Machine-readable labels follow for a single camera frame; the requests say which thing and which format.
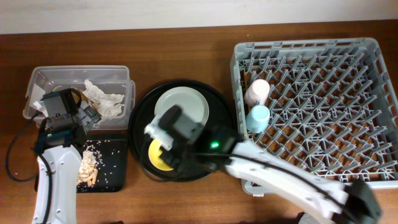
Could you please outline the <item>food scraps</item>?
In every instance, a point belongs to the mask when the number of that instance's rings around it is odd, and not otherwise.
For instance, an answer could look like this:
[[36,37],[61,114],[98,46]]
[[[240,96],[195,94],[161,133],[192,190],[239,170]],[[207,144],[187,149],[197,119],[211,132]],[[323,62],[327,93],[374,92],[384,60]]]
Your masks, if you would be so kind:
[[119,144],[111,140],[88,140],[78,170],[77,189],[105,191],[118,184],[122,168]]

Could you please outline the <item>white paper napkin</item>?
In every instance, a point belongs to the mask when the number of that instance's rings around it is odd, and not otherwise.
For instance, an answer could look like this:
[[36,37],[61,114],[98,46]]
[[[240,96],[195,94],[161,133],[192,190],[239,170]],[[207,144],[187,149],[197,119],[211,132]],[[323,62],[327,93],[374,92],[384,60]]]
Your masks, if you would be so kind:
[[125,95],[106,94],[89,80],[84,81],[85,90],[83,94],[94,104],[101,116],[118,116],[122,113],[123,99]]

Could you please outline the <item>blue cup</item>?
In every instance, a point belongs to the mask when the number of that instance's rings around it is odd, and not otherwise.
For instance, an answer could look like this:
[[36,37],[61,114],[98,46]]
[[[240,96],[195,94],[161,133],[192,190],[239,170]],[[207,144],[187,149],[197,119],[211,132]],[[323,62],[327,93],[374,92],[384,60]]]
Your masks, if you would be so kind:
[[256,134],[263,132],[268,127],[270,115],[268,107],[264,105],[252,107],[246,116],[247,130]]

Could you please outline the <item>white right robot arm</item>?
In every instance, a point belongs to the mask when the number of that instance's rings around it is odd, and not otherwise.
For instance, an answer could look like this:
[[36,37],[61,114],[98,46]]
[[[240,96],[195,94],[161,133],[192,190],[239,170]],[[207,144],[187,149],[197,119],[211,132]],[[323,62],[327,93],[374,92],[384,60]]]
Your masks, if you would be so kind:
[[227,174],[270,189],[296,204],[318,223],[377,223],[381,207],[362,180],[351,184],[324,179],[298,168],[244,140],[226,126],[204,126],[175,105],[154,118],[155,136],[171,145],[168,164],[178,159],[209,172]]

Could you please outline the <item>yellow bowl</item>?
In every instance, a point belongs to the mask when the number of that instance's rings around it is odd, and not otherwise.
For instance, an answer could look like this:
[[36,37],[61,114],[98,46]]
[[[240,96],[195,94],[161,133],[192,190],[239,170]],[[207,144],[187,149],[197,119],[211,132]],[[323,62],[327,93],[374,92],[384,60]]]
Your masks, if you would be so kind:
[[173,170],[172,167],[167,165],[160,156],[162,155],[162,141],[158,139],[153,139],[150,142],[149,149],[148,149],[148,157],[150,163],[157,169],[162,171],[171,171]]

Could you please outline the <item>pink cup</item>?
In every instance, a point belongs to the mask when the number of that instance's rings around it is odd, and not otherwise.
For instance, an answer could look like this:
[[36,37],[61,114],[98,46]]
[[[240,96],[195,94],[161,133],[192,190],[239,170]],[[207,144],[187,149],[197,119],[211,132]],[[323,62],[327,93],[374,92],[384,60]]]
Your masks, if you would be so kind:
[[270,84],[263,79],[254,80],[244,94],[248,106],[265,105],[270,92]]

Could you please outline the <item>brown wrapper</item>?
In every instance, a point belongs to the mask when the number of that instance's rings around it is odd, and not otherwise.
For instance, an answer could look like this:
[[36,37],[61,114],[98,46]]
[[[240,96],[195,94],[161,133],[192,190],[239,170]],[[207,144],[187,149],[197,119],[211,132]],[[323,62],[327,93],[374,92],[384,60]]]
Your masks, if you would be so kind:
[[79,99],[81,98],[82,101],[85,101],[90,106],[94,105],[94,103],[87,96],[85,96],[83,94],[82,90],[80,90],[78,88],[75,88],[75,90],[78,92],[78,94],[77,93],[73,93],[73,97],[74,97],[74,100],[75,100],[76,103],[78,103]]

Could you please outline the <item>white round plate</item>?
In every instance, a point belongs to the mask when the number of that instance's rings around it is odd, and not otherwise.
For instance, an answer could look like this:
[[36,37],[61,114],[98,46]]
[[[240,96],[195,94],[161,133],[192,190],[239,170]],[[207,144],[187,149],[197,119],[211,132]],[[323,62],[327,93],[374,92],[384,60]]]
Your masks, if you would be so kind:
[[208,121],[210,108],[206,98],[197,90],[178,86],[163,93],[157,100],[154,114],[162,115],[172,106],[181,107],[184,114],[203,126]]

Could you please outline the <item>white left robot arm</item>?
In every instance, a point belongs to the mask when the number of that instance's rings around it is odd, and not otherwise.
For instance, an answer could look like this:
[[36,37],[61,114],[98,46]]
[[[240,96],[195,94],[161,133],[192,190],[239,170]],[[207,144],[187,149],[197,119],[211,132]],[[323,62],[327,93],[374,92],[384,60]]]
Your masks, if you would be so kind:
[[101,115],[75,88],[39,101],[47,112],[33,151],[39,177],[32,223],[76,223],[76,183],[87,132]]

